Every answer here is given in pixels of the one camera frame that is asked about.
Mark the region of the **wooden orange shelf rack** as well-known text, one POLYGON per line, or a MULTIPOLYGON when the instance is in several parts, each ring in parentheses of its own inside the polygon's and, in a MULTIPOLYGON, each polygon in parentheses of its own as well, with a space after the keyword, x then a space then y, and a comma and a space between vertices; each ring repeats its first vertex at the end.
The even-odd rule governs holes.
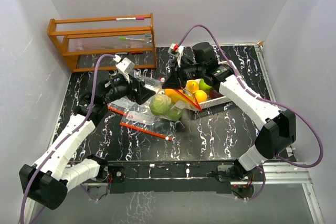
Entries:
POLYGON ((138 55, 138 69, 156 68, 157 56, 153 14, 51 19, 47 35, 61 54, 71 72, 88 72, 94 67, 81 67, 83 56, 102 54, 138 55), (145 20, 120 20, 124 17, 145 17, 145 20), (118 37, 143 38, 145 41, 119 40, 118 37), (132 54, 132 51, 143 51, 132 54))

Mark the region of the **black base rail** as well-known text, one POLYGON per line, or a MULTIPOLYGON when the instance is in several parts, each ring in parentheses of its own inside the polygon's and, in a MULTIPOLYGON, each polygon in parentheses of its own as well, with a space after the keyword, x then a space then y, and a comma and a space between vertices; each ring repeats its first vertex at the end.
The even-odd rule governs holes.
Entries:
POLYGON ((232 174, 226 161, 109 161, 99 179, 88 179, 89 187, 106 186, 111 194, 134 192, 214 192, 230 194, 235 186, 263 181, 260 170, 245 178, 232 174))

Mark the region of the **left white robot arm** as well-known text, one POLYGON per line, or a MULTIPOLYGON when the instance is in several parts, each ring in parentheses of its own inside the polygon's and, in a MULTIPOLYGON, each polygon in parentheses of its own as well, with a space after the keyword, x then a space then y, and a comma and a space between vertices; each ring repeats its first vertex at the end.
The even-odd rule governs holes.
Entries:
POLYGON ((126 79, 122 74, 98 81, 92 80, 71 115, 62 133, 50 148, 33 165, 23 165, 19 171, 24 198, 30 198, 54 210, 65 200, 68 191, 94 178, 104 181, 108 177, 107 161, 90 155, 81 163, 68 168, 74 152, 108 113, 108 104, 127 97, 143 104, 155 91, 148 89, 144 81, 134 77, 126 79))

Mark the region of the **white plastic basket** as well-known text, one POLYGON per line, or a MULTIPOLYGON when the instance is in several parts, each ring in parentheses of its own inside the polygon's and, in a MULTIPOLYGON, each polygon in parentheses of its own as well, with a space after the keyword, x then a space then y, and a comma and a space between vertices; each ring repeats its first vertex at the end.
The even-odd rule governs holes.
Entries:
MULTIPOLYGON (((213 89, 215 89, 216 91, 219 92, 219 85, 222 81, 225 80, 225 78, 231 76, 233 74, 233 70, 232 68, 227 64, 227 62, 221 62, 219 63, 219 67, 217 67, 214 72, 214 77, 215 77, 215 81, 216 84, 214 86, 211 86, 213 89)), ((226 98, 225 96, 222 96, 220 98, 217 99, 211 99, 209 97, 209 94, 207 93, 207 101, 202 102, 202 103, 198 103, 197 100, 194 97, 194 94, 189 92, 186 89, 186 85, 183 87, 183 94, 190 100, 192 101, 195 105, 197 104, 199 106, 199 108, 201 109, 205 109, 205 108, 210 108, 212 106, 216 106, 222 103, 227 103, 229 102, 229 99, 226 98)))

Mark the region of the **yellow bell pepper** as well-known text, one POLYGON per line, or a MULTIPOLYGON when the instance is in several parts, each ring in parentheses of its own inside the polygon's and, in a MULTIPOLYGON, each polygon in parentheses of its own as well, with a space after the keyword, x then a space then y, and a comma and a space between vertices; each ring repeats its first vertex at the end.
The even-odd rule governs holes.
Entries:
POLYGON ((179 101, 182 102, 187 102, 185 97, 182 95, 183 94, 183 90, 179 89, 179 90, 175 90, 175 89, 164 89, 165 94, 171 99, 171 101, 173 103, 177 103, 179 101))

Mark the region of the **pink white marker pen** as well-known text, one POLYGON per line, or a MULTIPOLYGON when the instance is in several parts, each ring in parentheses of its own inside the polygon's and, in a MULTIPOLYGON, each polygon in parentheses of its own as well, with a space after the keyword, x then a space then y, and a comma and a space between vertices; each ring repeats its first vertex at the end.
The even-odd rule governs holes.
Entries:
POLYGON ((120 20, 145 20, 145 17, 124 17, 124 18, 116 18, 116 21, 120 20))

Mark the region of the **clear red zip bag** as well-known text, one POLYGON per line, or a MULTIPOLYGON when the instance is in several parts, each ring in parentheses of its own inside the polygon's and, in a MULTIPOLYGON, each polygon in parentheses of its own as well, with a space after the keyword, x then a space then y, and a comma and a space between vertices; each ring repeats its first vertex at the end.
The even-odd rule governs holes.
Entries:
POLYGON ((194 80, 188 81, 185 88, 170 89, 163 88, 164 78, 138 77, 137 79, 148 91, 154 92, 142 106, 148 110, 149 115, 157 119, 178 121, 184 110, 200 111, 200 104, 207 100, 207 93, 201 90, 198 82, 194 80))

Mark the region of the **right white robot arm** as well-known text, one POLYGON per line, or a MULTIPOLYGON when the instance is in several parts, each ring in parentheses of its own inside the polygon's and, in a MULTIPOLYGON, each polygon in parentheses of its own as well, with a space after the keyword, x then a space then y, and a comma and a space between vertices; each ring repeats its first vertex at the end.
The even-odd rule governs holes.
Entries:
POLYGON ((214 48, 209 43, 198 43, 192 49, 194 61, 182 57, 183 46, 171 44, 168 53, 175 60, 170 64, 170 74, 163 88, 181 89, 188 81, 203 79, 250 117, 259 130, 253 146, 236 159, 233 166, 213 173, 218 177, 247 180, 254 168, 273 159, 296 140, 295 114, 263 101, 244 82, 232 61, 218 62, 214 48))

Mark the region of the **green lime fruit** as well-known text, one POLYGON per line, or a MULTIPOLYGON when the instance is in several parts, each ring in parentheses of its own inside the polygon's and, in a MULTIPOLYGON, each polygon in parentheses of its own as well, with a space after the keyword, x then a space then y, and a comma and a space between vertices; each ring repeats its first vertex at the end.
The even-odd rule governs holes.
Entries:
POLYGON ((212 87, 207 85, 203 79, 199 81, 199 89, 208 92, 212 87))

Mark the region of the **dark green cabbage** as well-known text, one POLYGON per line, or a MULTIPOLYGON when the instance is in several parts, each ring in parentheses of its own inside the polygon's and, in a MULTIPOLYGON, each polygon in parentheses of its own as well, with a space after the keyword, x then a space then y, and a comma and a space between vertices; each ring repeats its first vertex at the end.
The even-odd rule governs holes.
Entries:
POLYGON ((178 121, 181 118, 182 114, 183 114, 183 109, 173 107, 167 112, 166 117, 169 120, 178 121))

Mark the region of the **orange fruit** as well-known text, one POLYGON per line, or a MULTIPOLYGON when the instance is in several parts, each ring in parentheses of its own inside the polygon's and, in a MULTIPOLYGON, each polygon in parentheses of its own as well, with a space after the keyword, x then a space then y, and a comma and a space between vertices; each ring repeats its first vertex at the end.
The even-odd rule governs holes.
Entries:
POLYGON ((207 93, 205 91, 197 90, 193 94, 198 103, 207 101, 207 93))

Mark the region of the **light green cabbage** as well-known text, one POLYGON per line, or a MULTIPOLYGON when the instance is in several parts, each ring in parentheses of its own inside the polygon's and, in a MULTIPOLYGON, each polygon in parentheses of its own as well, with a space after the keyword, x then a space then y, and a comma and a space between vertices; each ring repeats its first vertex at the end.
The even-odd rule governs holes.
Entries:
POLYGON ((151 99, 149 107, 155 116, 164 115, 172 107, 172 101, 167 95, 159 93, 151 99))

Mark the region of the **green marker pen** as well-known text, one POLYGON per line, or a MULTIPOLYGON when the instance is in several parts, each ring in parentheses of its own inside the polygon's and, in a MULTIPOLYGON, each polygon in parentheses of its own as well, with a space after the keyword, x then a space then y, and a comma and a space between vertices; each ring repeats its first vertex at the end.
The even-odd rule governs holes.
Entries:
POLYGON ((145 41, 143 38, 118 37, 119 40, 145 41))

